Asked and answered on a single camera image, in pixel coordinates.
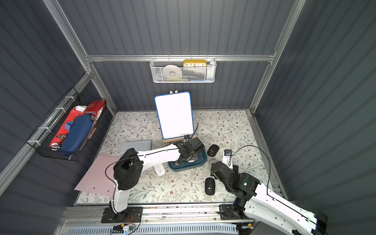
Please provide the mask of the teal plastic storage box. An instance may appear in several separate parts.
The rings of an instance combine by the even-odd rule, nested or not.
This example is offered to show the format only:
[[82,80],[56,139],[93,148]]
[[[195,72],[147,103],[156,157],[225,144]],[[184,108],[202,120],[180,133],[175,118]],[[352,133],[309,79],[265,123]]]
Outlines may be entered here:
[[202,149],[197,155],[197,160],[195,160],[194,162],[181,163],[180,165],[175,165],[173,162],[168,162],[168,166],[172,171],[180,172],[184,170],[193,169],[196,167],[201,167],[206,163],[206,161],[207,154],[205,149]]

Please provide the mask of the grey beige computer mouse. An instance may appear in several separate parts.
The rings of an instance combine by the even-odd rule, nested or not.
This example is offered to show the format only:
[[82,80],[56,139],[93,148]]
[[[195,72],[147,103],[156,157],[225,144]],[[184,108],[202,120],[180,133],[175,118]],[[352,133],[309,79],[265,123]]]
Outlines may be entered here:
[[219,162],[219,160],[216,159],[216,158],[209,159],[209,161],[208,161],[209,172],[211,172],[211,168],[212,168],[213,164],[215,164],[217,162]]

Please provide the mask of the black bulky computer mouse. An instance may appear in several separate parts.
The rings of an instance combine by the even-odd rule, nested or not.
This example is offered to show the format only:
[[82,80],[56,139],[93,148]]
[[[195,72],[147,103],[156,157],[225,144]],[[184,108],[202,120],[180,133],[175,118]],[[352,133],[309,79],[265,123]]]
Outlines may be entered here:
[[211,145],[208,150],[207,150],[207,155],[210,157],[215,157],[219,151],[219,146],[218,145]]

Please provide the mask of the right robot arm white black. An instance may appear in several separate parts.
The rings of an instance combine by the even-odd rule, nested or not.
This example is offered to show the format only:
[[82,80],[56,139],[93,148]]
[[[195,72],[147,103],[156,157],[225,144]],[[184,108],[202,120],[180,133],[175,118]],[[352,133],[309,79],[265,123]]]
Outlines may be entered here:
[[286,235],[326,235],[328,217],[313,213],[272,192],[254,176],[230,169],[222,162],[210,164],[211,174],[227,192],[236,196],[230,214],[237,219],[253,219]]

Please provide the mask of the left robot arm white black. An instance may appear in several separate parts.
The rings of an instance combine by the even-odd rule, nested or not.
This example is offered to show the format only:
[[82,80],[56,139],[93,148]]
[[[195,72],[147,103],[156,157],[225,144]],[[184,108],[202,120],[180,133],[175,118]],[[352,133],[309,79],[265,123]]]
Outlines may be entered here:
[[189,163],[204,152],[205,146],[198,138],[185,143],[177,141],[149,151],[137,152],[134,148],[128,149],[113,166],[115,189],[110,208],[115,214],[127,209],[130,191],[138,184],[143,171],[167,162],[176,162],[179,165]]

